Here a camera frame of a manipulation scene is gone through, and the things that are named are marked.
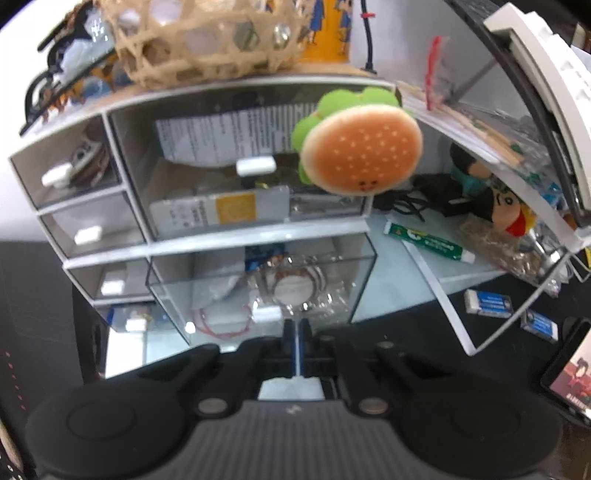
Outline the clear large bottom drawer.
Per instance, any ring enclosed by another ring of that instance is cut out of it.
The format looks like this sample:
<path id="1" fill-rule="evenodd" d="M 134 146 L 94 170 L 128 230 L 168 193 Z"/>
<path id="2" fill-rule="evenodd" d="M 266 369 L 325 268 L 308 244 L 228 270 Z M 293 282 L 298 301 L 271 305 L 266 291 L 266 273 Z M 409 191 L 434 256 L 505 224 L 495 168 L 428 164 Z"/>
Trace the clear large bottom drawer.
<path id="1" fill-rule="evenodd" d="M 155 257 L 146 285 L 188 345 L 232 350 L 246 339 L 280 335 L 287 319 L 308 319 L 314 328 L 349 324 L 376 260 L 369 236 L 359 233 Z M 249 287 L 248 318 L 188 318 L 194 280 L 238 274 Z"/>

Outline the clear large drawer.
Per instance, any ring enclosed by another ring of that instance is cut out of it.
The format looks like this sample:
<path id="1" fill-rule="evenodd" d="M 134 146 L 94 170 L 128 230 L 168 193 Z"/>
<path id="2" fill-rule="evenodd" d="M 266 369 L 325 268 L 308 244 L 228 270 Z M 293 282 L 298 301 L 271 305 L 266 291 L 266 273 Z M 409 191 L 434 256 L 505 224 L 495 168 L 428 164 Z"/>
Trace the clear large drawer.
<path id="1" fill-rule="evenodd" d="M 257 224 L 362 217 L 363 197 L 301 182 L 297 121 L 335 89 L 363 82 L 300 76 L 142 94 L 106 115 L 151 240 Z"/>
<path id="2" fill-rule="evenodd" d="M 232 350 L 246 339 L 280 335 L 287 319 L 308 319 L 314 328 L 349 324 L 376 260 L 369 236 L 359 233 L 155 257 L 146 285 L 188 345 Z M 249 287 L 248 318 L 188 318 L 194 280 L 238 274 Z"/>

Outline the small bottom left drawer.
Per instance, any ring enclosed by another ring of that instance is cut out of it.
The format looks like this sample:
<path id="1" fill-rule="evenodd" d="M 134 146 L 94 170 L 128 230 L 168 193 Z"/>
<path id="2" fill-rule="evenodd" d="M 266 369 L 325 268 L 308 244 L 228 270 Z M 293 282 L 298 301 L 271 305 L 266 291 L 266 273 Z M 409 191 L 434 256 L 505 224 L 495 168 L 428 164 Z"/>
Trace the small bottom left drawer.
<path id="1" fill-rule="evenodd" d="M 97 308 L 102 319 L 119 333 L 146 333 L 173 327 L 156 302 L 105 305 Z"/>

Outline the small drawer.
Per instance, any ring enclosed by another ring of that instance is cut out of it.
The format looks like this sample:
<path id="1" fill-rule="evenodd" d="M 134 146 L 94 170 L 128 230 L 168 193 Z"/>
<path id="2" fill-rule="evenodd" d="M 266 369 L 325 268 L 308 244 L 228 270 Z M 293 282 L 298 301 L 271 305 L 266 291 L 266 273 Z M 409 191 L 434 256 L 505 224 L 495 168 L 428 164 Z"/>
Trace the small drawer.
<path id="1" fill-rule="evenodd" d="M 150 299 L 146 286 L 148 262 L 128 260 L 67 269 L 75 286 L 87 300 L 98 304 Z"/>
<path id="2" fill-rule="evenodd" d="M 37 137 L 10 162 L 37 210 L 120 183 L 101 116 Z"/>
<path id="3" fill-rule="evenodd" d="M 145 242 L 125 193 L 68 206 L 40 220 L 66 259 Z"/>
<path id="4" fill-rule="evenodd" d="M 97 308 L 102 319 L 119 333 L 146 333 L 173 327 L 156 302 L 105 305 Z"/>

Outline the white drawer organizer cabinet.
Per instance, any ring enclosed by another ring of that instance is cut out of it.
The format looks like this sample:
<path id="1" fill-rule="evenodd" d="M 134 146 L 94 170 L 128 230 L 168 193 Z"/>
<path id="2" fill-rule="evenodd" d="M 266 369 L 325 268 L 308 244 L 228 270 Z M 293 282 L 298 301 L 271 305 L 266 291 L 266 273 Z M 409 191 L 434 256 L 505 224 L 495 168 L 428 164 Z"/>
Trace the white drawer organizer cabinet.
<path id="1" fill-rule="evenodd" d="M 9 159 L 73 285 L 140 327 L 158 306 L 189 342 L 287 318 L 348 323 L 376 262 L 370 199 L 301 182 L 298 120 L 363 76 L 124 90 L 36 128 Z"/>

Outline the clear large top drawer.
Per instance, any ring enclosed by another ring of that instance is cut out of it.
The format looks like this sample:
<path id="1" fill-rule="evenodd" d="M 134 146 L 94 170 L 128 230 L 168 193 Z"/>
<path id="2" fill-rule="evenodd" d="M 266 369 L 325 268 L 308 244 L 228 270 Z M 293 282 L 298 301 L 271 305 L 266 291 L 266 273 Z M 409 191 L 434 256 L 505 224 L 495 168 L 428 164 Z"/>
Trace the clear large top drawer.
<path id="1" fill-rule="evenodd" d="M 363 82 L 300 76 L 142 94 L 106 115 L 151 240 L 257 224 L 362 217 L 363 197 L 301 182 L 297 121 L 335 89 Z"/>

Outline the small top left drawer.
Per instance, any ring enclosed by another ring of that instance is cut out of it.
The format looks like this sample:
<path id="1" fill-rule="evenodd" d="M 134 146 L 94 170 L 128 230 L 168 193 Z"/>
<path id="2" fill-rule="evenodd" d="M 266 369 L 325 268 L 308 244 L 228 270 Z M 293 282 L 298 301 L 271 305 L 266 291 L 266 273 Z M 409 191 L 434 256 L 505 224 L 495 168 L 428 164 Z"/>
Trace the small top left drawer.
<path id="1" fill-rule="evenodd" d="M 101 116 L 37 137 L 10 162 L 37 210 L 120 183 Z"/>

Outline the green toothpaste tube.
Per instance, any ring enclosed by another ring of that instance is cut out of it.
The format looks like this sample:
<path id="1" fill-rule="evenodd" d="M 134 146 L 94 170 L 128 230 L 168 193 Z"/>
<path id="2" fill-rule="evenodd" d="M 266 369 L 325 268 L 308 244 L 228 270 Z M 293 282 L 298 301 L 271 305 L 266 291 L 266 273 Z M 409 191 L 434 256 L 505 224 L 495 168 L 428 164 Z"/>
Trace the green toothpaste tube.
<path id="1" fill-rule="evenodd" d="M 416 247 L 423 248 L 450 260 L 467 264 L 473 264 L 476 260 L 473 252 L 452 241 L 408 228 L 391 220 L 386 222 L 384 234 L 401 241 L 409 242 Z"/>

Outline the blue white eraser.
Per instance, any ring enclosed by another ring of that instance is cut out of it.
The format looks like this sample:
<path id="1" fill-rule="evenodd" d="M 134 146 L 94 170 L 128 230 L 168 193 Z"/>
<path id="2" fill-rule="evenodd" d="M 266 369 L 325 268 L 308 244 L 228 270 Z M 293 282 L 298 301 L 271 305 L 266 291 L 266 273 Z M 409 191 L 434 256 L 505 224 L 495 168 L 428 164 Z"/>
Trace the blue white eraser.
<path id="1" fill-rule="evenodd" d="M 521 328 L 550 343 L 559 341 L 558 325 L 553 320 L 533 310 L 526 310 L 523 313 Z"/>
<path id="2" fill-rule="evenodd" d="M 508 319 L 514 313 L 511 298 L 507 295 L 468 289 L 464 292 L 468 314 Z"/>

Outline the hamburger plush toy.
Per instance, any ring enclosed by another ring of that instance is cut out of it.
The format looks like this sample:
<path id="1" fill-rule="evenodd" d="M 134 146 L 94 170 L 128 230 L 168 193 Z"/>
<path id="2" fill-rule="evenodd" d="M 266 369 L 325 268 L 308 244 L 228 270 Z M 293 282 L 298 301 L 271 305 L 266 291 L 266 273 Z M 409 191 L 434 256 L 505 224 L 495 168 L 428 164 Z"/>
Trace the hamburger plush toy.
<path id="1" fill-rule="evenodd" d="M 423 154 L 423 133 L 399 92 L 367 87 L 322 95 L 294 125 L 301 182 L 344 196 L 384 193 L 408 180 Z"/>

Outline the cartoon boy plush doll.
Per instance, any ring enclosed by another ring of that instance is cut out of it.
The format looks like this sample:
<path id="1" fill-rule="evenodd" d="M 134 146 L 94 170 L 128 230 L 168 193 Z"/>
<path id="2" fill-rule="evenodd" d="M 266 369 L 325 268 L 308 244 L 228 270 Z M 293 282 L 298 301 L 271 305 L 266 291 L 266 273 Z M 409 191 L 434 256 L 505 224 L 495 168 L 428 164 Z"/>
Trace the cartoon boy plush doll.
<path id="1" fill-rule="evenodd" d="M 471 213 L 497 231 L 520 238 L 537 222 L 537 215 L 508 187 L 487 187 L 472 201 Z"/>

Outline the black printer box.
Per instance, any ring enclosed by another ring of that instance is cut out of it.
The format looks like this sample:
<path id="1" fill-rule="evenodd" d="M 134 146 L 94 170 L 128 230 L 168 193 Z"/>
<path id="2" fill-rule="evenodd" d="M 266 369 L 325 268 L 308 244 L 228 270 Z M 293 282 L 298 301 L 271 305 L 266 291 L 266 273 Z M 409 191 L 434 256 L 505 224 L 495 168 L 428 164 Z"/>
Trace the black printer box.
<path id="1" fill-rule="evenodd" d="M 107 330 L 47 244 L 1 244 L 1 418 L 25 443 L 44 400 L 104 376 Z"/>

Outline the tablet showing cartoon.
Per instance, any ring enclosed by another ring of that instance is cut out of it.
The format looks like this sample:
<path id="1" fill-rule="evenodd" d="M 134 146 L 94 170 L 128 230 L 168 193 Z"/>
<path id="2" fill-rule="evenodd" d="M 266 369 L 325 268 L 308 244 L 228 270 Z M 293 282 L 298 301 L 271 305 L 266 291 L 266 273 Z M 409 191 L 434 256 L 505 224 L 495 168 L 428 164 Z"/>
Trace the tablet showing cartoon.
<path id="1" fill-rule="evenodd" d="M 569 329 L 541 386 L 567 417 L 590 427 L 590 320 L 569 319 L 566 325 Z"/>

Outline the white metal laptop stand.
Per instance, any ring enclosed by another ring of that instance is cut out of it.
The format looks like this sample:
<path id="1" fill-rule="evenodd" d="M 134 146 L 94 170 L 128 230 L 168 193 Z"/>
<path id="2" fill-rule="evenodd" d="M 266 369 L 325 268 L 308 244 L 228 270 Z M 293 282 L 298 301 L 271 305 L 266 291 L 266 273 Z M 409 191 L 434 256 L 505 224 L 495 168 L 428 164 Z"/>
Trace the white metal laptop stand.
<path id="1" fill-rule="evenodd" d="M 564 209 L 564 193 L 534 153 L 534 141 L 515 119 L 468 104 L 432 105 L 418 86 L 400 82 L 405 108 L 440 134 L 438 150 L 457 146 L 462 162 L 457 181 L 467 208 L 457 230 L 467 248 L 506 273 L 534 286 L 534 292 L 481 344 L 475 344 L 441 280 L 424 260 L 419 269 L 469 356 L 498 339 L 542 292 L 558 287 L 562 271 L 590 245 L 590 230 L 577 227 Z"/>

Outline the yellow cartoon cup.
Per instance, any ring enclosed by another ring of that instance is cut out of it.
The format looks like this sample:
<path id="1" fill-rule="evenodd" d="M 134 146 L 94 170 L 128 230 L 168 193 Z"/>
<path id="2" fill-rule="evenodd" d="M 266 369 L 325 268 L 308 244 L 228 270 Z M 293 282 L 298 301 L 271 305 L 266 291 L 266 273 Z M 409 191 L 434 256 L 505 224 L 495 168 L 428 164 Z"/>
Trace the yellow cartoon cup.
<path id="1" fill-rule="evenodd" d="M 348 63 L 352 26 L 352 0 L 312 1 L 301 62 Z"/>

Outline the woven bamboo basket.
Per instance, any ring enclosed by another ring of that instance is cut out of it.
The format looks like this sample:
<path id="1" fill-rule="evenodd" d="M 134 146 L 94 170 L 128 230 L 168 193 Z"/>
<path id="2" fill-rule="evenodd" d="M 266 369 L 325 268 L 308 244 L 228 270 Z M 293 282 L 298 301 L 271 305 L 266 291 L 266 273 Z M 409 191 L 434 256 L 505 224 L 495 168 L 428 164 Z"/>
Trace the woven bamboo basket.
<path id="1" fill-rule="evenodd" d="M 313 1 L 97 1 L 129 79 L 160 89 L 297 63 Z"/>

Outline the white mechanical keyboard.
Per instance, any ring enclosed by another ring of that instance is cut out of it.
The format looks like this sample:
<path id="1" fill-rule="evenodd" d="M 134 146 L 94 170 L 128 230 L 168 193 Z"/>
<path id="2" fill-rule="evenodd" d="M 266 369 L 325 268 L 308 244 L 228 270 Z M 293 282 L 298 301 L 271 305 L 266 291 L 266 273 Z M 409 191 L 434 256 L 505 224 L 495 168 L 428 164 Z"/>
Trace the white mechanical keyboard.
<path id="1" fill-rule="evenodd" d="M 582 204 L 590 208 L 590 71 L 575 51 L 535 12 L 511 3 L 485 21 L 510 41 L 510 51 L 554 114 L 571 159 Z"/>

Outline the black laptop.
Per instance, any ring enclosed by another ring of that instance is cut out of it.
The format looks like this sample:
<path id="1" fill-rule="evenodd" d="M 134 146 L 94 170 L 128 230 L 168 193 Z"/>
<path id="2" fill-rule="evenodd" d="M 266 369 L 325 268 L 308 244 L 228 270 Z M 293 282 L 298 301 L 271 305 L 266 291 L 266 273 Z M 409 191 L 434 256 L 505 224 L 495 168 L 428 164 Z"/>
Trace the black laptop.
<path id="1" fill-rule="evenodd" d="M 494 13 L 497 6 L 492 1 L 454 1 L 445 0 L 462 21 L 476 34 L 493 58 L 509 77 L 525 103 L 546 146 L 552 164 L 558 174 L 563 192 L 579 227 L 590 226 L 590 210 L 583 205 L 579 182 L 563 135 L 559 132 L 555 116 L 544 106 L 533 83 L 518 65 L 509 50 L 508 40 L 491 34 L 484 26 L 484 14 Z"/>

